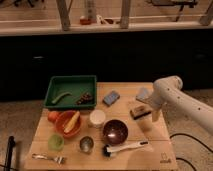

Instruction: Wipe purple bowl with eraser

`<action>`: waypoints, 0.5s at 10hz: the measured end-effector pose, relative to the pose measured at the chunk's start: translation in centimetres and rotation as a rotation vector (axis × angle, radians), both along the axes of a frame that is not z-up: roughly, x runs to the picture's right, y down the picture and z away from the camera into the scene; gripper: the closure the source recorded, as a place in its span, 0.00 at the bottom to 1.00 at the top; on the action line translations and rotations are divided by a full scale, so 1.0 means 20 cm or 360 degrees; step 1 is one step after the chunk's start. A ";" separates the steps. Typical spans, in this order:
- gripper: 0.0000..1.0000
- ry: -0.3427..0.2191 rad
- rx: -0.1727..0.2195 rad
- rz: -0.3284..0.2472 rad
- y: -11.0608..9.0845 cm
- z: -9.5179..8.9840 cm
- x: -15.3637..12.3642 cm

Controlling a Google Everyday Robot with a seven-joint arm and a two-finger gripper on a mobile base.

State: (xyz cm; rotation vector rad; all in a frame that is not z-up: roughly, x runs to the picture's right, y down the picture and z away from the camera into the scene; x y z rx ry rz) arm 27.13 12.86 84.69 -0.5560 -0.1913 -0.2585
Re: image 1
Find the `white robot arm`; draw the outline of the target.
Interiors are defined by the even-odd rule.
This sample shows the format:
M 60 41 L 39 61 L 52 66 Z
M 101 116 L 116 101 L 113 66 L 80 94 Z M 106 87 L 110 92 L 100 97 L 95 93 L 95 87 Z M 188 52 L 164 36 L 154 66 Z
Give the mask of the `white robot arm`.
M 183 93 L 182 87 L 183 81 L 178 76 L 157 79 L 153 83 L 153 92 L 147 102 L 154 111 L 160 110 L 169 102 L 213 135 L 213 107 Z

